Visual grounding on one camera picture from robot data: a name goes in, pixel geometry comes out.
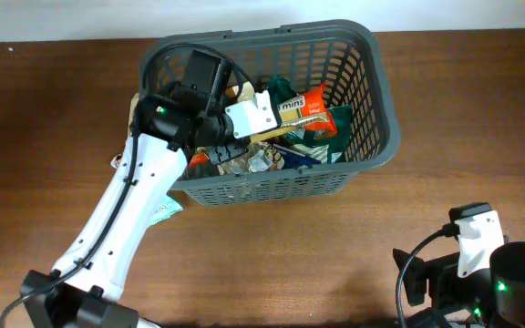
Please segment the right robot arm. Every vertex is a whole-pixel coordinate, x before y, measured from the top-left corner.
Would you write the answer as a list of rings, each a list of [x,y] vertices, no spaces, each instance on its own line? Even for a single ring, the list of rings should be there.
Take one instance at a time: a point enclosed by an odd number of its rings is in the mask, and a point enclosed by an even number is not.
[[[395,303],[401,327],[525,327],[525,241],[503,234],[487,202],[452,208],[449,222],[412,251],[393,251]]]

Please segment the blue tissue box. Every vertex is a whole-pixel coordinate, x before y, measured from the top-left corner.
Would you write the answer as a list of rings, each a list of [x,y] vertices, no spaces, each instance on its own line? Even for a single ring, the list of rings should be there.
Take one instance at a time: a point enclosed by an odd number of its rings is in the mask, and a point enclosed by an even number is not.
[[[309,148],[303,144],[295,144],[289,147],[273,144],[273,147],[282,156],[285,169],[298,169],[328,163],[327,145]]]

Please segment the grey plastic shopping basket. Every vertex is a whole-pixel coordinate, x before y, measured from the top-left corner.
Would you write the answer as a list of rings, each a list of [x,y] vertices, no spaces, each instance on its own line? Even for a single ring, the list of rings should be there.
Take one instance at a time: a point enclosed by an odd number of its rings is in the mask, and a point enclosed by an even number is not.
[[[328,20],[273,29],[166,36],[139,63],[139,92],[152,93],[179,80],[190,50],[215,48],[235,60],[264,87],[274,75],[302,93],[325,84],[327,107],[350,106],[350,134],[332,164],[217,177],[185,176],[172,186],[201,205],[319,196],[341,190],[357,173],[383,166],[400,146],[391,90],[374,35],[349,20]]]

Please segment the red spaghetti packet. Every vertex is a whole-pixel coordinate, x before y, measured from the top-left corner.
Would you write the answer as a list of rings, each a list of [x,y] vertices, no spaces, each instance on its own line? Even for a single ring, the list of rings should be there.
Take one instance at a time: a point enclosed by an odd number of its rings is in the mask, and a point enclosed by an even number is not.
[[[303,126],[316,123],[316,122],[327,122],[328,117],[324,114],[316,114],[308,117],[303,117],[300,109],[296,109],[295,103],[284,102],[282,104],[277,104],[277,110],[283,119],[282,125],[275,131],[265,134],[265,137],[275,138],[284,134],[288,128],[302,128]],[[206,134],[208,132],[221,132],[221,139],[216,141],[213,137],[206,137],[205,139],[211,144],[209,146],[199,146],[195,154],[190,158],[190,167],[195,167],[203,163],[210,162],[207,155],[207,148],[211,146],[220,146],[223,141],[230,138],[230,132],[232,131],[232,124],[229,121],[226,121],[221,114],[221,124],[217,125],[215,121],[206,120],[204,125],[200,128],[200,132]]]

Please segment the green snack bag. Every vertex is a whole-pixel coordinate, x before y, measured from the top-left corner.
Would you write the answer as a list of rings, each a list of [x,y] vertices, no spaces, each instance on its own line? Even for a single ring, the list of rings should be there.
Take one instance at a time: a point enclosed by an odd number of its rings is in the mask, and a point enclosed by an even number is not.
[[[351,136],[353,109],[350,105],[328,108],[324,103],[324,93],[327,91],[325,82],[297,94],[287,78],[272,76],[267,90],[277,104],[295,103],[303,117],[324,113],[328,117],[327,122],[310,123],[296,129],[288,128],[278,137],[278,144],[322,163],[332,164],[344,160],[342,155]]]

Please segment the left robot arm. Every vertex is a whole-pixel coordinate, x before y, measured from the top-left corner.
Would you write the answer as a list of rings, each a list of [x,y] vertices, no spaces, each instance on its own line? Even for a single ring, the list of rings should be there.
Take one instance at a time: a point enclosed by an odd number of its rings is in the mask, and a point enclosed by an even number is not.
[[[181,80],[154,91],[142,73],[139,100],[120,164],[84,229],[49,274],[31,271],[0,325],[24,305],[35,327],[151,327],[119,304],[129,266],[160,199],[186,170],[196,148],[223,147],[277,128],[277,104],[256,87],[251,100],[227,97],[231,75],[249,76],[232,59],[190,44]]]

